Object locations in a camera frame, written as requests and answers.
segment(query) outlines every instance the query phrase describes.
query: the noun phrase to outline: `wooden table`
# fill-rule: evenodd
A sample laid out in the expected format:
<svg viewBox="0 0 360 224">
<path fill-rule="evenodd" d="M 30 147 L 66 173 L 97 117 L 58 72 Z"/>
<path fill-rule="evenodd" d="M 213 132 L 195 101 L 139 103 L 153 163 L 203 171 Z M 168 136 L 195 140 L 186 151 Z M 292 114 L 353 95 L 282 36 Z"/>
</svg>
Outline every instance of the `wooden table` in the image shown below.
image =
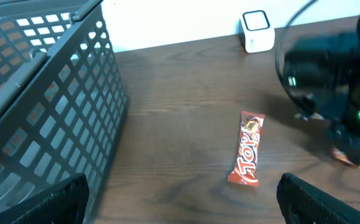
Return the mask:
<svg viewBox="0 0 360 224">
<path fill-rule="evenodd" d="M 293 27 L 284 50 L 302 35 L 355 25 L 354 17 Z M 273 50 L 246 54 L 232 35 L 117 59 L 131 104 L 96 223 L 284 223 L 276 199 L 284 172 L 360 210 L 360 170 L 328 155 L 325 123 L 293 119 Z M 242 110 L 265 114 L 256 189 L 226 180 Z"/>
</svg>

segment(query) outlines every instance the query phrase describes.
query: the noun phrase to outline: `gray plastic basket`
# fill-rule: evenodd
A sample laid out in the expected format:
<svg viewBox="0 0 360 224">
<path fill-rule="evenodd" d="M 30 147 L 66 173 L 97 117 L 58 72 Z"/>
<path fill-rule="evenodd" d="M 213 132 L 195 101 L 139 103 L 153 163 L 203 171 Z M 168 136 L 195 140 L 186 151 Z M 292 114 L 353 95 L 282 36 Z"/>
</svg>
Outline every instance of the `gray plastic basket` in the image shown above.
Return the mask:
<svg viewBox="0 0 360 224">
<path fill-rule="evenodd" d="M 127 104 L 100 0 L 1 4 L 0 212 L 83 172 L 91 221 Z"/>
</svg>

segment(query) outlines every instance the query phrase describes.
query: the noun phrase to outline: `white plug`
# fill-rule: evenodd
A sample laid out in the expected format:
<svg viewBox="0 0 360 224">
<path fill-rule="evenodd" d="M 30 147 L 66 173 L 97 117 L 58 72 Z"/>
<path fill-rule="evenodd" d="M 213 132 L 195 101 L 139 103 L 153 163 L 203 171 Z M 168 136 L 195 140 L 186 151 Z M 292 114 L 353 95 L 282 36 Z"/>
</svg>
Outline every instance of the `white plug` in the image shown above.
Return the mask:
<svg viewBox="0 0 360 224">
<path fill-rule="evenodd" d="M 275 30 L 263 10 L 245 12 L 240 20 L 240 38 L 247 53 L 270 50 L 275 43 Z"/>
</svg>

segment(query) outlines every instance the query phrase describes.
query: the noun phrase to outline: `basket handle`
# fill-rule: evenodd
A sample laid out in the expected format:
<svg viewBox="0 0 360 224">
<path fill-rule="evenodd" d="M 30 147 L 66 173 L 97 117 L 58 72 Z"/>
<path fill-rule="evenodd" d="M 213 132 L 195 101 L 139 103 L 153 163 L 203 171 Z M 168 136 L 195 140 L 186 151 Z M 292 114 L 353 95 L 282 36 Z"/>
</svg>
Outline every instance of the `basket handle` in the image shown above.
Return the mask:
<svg viewBox="0 0 360 224">
<path fill-rule="evenodd" d="M 37 52 L 30 62 L 22 64 L 6 84 L 0 89 L 0 116 L 10 106 L 17 94 L 28 84 L 28 81 L 37 73 L 39 68 L 48 59 L 45 52 Z"/>
<path fill-rule="evenodd" d="M 72 12 L 69 17 L 71 24 L 73 25 L 75 22 L 82 21 L 101 1 L 102 0 L 88 0 L 78 10 Z"/>
</svg>

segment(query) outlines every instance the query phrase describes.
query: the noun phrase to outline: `red candy wrapper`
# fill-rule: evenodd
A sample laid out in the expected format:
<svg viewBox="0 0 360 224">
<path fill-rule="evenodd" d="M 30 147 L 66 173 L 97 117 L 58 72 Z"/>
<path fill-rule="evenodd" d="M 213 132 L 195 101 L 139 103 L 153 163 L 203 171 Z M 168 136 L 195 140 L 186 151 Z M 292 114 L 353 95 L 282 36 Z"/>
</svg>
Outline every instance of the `red candy wrapper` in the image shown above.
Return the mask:
<svg viewBox="0 0 360 224">
<path fill-rule="evenodd" d="M 256 168 L 263 122 L 263 114 L 242 111 L 238 153 L 235 168 L 228 175 L 228 181 L 254 187 L 259 186 L 259 180 L 256 178 Z"/>
</svg>

